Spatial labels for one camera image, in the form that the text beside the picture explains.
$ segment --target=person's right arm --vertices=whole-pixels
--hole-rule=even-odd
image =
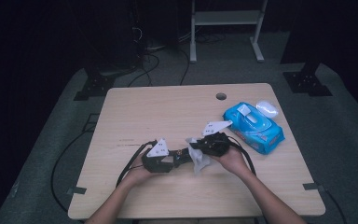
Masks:
[[[236,175],[255,197],[268,223],[306,223],[292,208],[269,190],[248,168],[242,154],[231,147],[222,157],[212,157]]]

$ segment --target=white tissue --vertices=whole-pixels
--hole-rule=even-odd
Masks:
[[[190,143],[197,143],[196,138],[187,138],[186,141],[188,142],[188,152],[190,154],[191,160],[194,162],[194,174],[198,175],[202,168],[211,163],[211,159],[209,156],[204,155],[201,150],[194,149],[190,145]]]

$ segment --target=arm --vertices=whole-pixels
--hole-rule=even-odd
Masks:
[[[249,170],[242,154],[236,148],[230,148],[227,154],[220,158],[212,158],[248,187],[269,223],[306,223]]]
[[[133,162],[132,167],[142,164],[141,158],[142,154]],[[106,199],[101,207],[99,207],[85,223],[115,223],[121,205],[126,200],[131,189],[134,186],[143,183],[152,175],[153,174],[148,172],[144,167],[137,167],[129,170],[117,188],[113,190],[112,194]]]

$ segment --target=person's left hand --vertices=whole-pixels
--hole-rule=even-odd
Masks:
[[[131,169],[127,172],[127,175],[124,177],[123,181],[128,182],[132,187],[139,185],[146,181],[146,179],[157,175],[155,173],[150,173],[143,167],[142,156],[144,153],[141,153],[135,161],[132,163]]]

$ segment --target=gray carpet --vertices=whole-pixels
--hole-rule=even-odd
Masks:
[[[225,40],[215,44],[197,45],[198,61],[189,66],[183,85],[269,83],[313,178],[335,197],[348,223],[358,223],[358,104],[345,89],[339,75],[323,64],[317,70],[317,77],[333,96],[310,97],[306,93],[292,93],[282,73],[299,71],[303,64],[280,64],[287,37],[287,33],[261,34],[259,44],[266,58],[263,63],[255,60],[249,34],[227,35]],[[188,44],[181,45],[180,49],[188,55]],[[149,73],[152,85],[179,85],[187,65],[185,54],[166,49],[154,55],[158,56],[159,65]],[[155,64],[155,58],[145,56],[145,69]],[[119,77],[114,87],[127,87],[142,73],[138,70]],[[82,132],[89,114],[101,111],[103,97],[73,101],[86,79],[84,70],[79,70],[63,91],[21,170],[15,183],[17,187],[0,210],[0,223],[77,223],[52,197],[50,176],[62,151]],[[146,76],[132,84],[147,85]],[[66,208],[91,137],[92,133],[79,137],[56,167],[54,189]],[[306,217],[307,221],[343,223],[333,201],[325,192],[321,195],[326,213],[321,217]]]

